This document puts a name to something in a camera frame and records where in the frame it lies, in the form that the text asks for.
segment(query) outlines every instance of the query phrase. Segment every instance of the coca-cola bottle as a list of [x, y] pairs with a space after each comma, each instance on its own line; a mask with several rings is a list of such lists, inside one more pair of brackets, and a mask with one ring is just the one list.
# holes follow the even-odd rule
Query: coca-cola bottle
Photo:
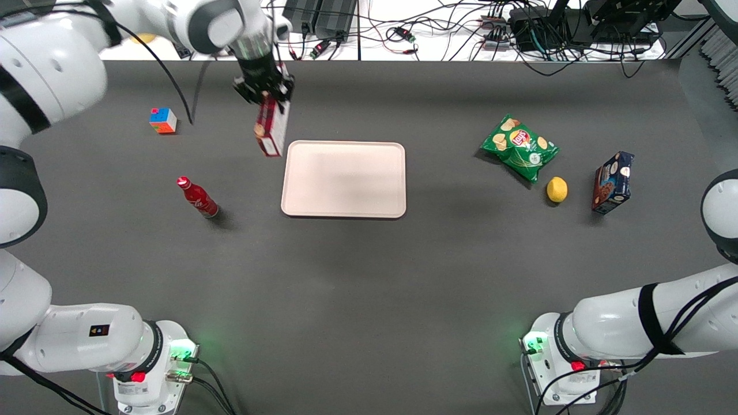
[[193, 184], [187, 177], [177, 179], [177, 185], [184, 191], [187, 201], [206, 218], [212, 218], [218, 214], [218, 204], [208, 196], [205, 189]]

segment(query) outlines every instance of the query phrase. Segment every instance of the potato chip bag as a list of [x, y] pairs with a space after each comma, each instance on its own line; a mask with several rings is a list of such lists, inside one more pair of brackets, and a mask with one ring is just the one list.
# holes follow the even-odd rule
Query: potato chip bag
[[538, 170], [559, 152], [552, 142], [532, 132], [510, 114], [484, 140], [482, 148], [497, 155], [500, 161], [531, 183], [538, 181]]

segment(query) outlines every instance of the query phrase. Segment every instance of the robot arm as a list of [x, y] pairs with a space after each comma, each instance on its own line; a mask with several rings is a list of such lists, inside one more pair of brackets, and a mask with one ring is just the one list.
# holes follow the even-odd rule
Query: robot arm
[[[718, 176], [703, 195], [702, 218], [718, 252], [731, 264], [677, 281], [585, 298], [569, 313], [547, 313], [521, 339], [531, 375], [546, 405], [564, 405], [599, 384], [599, 371], [551, 383], [558, 376], [595, 368], [608, 360], [640, 360], [652, 349], [660, 358], [697, 357], [738, 349], [738, 284], [710, 299], [670, 344], [663, 344], [678, 312], [694, 297], [738, 276], [738, 170]], [[593, 402], [594, 394], [584, 402]]]
[[[279, 101], [291, 97], [293, 78], [272, 55], [272, 41], [285, 38], [290, 23], [277, 16], [273, 24], [258, 0], [94, 1], [134, 32], [202, 53], [232, 48], [244, 74], [234, 87], [251, 103], [260, 103], [263, 92]], [[96, 14], [89, 6], [56, 5], [53, 11], [38, 18], [16, 15], [0, 32], [0, 248], [32, 235], [46, 217], [46, 197], [31, 156], [18, 150], [21, 142], [85, 111], [107, 87], [98, 54], [114, 46], [109, 25], [74, 14]]]
[[179, 324], [145, 321], [117, 304], [51, 305], [48, 281], [2, 249], [28, 238], [46, 217], [33, 159], [18, 147], [103, 97], [107, 79], [98, 53], [128, 35], [111, 19], [202, 53], [230, 45], [244, 72], [236, 88], [249, 102], [261, 102], [264, 92], [289, 99], [292, 79], [272, 57], [272, 41], [287, 35], [289, 23], [273, 24], [258, 0], [88, 0], [93, 3], [0, 21], [0, 353], [13, 345], [0, 375], [20, 374], [19, 365], [36, 372], [104, 371], [114, 378], [120, 411], [174, 414], [191, 367], [175, 357], [197, 354]]

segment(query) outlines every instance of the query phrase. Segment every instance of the blue box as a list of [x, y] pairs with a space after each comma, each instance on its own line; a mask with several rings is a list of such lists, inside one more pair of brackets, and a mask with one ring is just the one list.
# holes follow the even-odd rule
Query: blue box
[[597, 169], [592, 210], [604, 215], [630, 199], [630, 166], [634, 157], [620, 151]]

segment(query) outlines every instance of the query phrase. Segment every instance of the bottle cap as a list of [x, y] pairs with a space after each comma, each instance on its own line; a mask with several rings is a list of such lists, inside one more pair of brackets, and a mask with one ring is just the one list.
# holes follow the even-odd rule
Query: bottle cap
[[187, 190], [192, 185], [192, 182], [186, 176], [182, 176], [177, 179], [177, 185], [182, 188], [182, 190]]

